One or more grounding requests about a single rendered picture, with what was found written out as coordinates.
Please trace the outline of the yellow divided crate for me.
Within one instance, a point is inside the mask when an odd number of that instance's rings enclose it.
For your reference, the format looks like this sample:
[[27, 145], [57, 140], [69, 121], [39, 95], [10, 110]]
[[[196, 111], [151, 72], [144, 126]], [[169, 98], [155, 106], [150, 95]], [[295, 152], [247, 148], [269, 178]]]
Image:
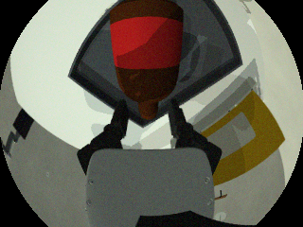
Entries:
[[285, 141], [274, 116], [253, 90], [201, 135], [222, 149], [213, 174], [214, 186], [233, 180], [259, 165]]

